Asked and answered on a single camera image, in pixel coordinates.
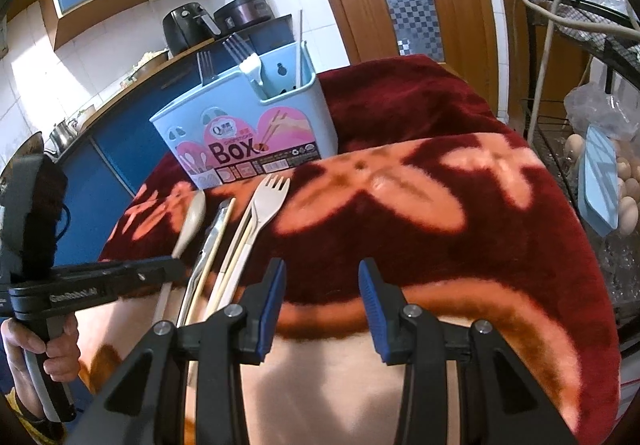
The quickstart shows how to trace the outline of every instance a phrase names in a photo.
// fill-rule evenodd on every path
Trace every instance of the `fork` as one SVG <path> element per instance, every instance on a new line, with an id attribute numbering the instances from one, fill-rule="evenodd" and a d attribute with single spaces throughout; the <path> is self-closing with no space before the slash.
<path id="1" fill-rule="evenodd" d="M 255 50 L 251 48 L 238 34 L 229 37 L 222 46 L 236 61 L 242 73 L 253 80 L 260 88 L 264 86 L 262 81 L 262 61 Z"/>
<path id="2" fill-rule="evenodd" d="M 289 191 L 289 184 L 289 178 L 285 180 L 284 177 L 278 176 L 277 174 L 268 174 L 255 190 L 250 203 L 253 223 L 250 223 L 249 238 L 242 246 L 240 256 L 236 261 L 233 271 L 230 273 L 226 286 L 222 287 L 222 298 L 220 298 L 220 303 L 215 309 L 225 307 L 233 300 L 240 282 L 240 276 L 244 270 L 244 265 L 254 246 L 255 238 L 281 209 L 287 197 L 287 192 Z"/>
<path id="3" fill-rule="evenodd" d="M 203 86 L 218 78 L 216 69 L 213 66 L 213 57 L 210 51 L 198 51 L 198 71 L 200 72 L 200 81 Z"/>

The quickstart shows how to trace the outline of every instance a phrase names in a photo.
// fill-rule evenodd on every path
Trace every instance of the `red blanket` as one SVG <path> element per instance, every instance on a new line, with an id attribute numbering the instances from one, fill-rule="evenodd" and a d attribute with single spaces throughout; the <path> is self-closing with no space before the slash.
<path id="1" fill-rule="evenodd" d="M 242 371 L 252 443 L 392 443 L 402 376 L 380 364 L 365 333 L 356 271 L 370 256 L 386 281 L 439 317 L 491 320 L 581 445 L 599 444 L 618 407 L 616 329 L 593 252 L 552 176 L 479 96 L 426 57 L 334 70 L 321 82 L 342 154 L 284 173 L 289 197 L 242 278 L 256 282 L 270 257 L 286 260 L 273 351 Z M 221 200 L 238 199 L 223 248 L 258 181 L 207 191 L 206 224 Z M 192 196 L 168 154 L 102 258 L 171 253 Z M 92 389 L 148 330 L 156 299 L 146 292 L 79 314 L 82 377 Z"/>

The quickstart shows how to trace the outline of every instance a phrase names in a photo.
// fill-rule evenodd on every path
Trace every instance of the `bolt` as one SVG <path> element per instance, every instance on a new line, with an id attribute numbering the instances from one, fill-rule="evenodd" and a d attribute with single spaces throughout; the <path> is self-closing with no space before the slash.
<path id="1" fill-rule="evenodd" d="M 156 335 L 166 335 L 171 331 L 171 323 L 166 320 L 161 320 L 154 326 L 154 333 Z"/>
<path id="2" fill-rule="evenodd" d="M 494 330 L 494 326 L 488 320 L 478 320 L 474 324 L 476 330 L 483 335 L 491 333 Z"/>
<path id="3" fill-rule="evenodd" d="M 417 317 L 422 313 L 422 308 L 417 304 L 407 304 L 404 308 L 402 308 L 402 312 L 407 317 Z"/>
<path id="4" fill-rule="evenodd" d="M 225 308 L 225 315 L 227 317 L 237 317 L 242 313 L 242 306 L 239 304 L 230 304 Z"/>

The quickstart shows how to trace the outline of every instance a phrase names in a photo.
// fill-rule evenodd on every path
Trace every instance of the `white plastic fork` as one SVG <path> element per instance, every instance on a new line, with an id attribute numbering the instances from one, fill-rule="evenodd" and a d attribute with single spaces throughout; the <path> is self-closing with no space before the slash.
<path id="1" fill-rule="evenodd" d="M 216 309 L 221 309 L 227 306 L 234 298 L 236 289 L 244 270 L 244 265 L 249 258 L 249 254 L 255 243 L 255 238 L 258 233 L 269 223 L 273 217 L 281 209 L 287 192 L 289 191 L 290 180 L 286 180 L 282 176 L 277 174 L 268 175 L 260 182 L 258 188 L 255 190 L 254 197 L 251 200 L 251 213 L 254 219 L 254 229 L 249 235 L 249 239 L 242 247 L 240 257 L 231 271 L 228 283 L 220 299 L 220 303 Z"/>
<path id="2" fill-rule="evenodd" d="M 240 71 L 253 80 L 260 88 L 264 86 L 262 81 L 262 61 L 255 50 L 251 48 L 238 34 L 229 37 L 222 46 L 238 64 Z"/>

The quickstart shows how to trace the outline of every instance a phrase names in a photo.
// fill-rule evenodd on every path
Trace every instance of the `spoon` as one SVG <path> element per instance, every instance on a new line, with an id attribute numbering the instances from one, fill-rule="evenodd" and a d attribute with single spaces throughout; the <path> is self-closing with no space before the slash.
<path id="1" fill-rule="evenodd" d="M 203 190 L 196 192 L 195 196 L 191 200 L 187 215 L 184 218 L 184 223 L 180 229 L 178 235 L 178 241 L 175 244 L 174 251 L 171 253 L 171 257 L 174 259 L 180 259 L 182 253 L 191 243 L 191 240 L 200 230 L 204 216 L 207 213 L 207 201 L 206 195 Z M 170 282 L 165 282 L 160 290 L 160 297 L 158 297 L 158 303 L 156 304 L 156 311 L 154 312 L 154 318 L 152 325 L 164 318 L 164 310 L 169 302 L 169 294 L 171 294 Z"/>

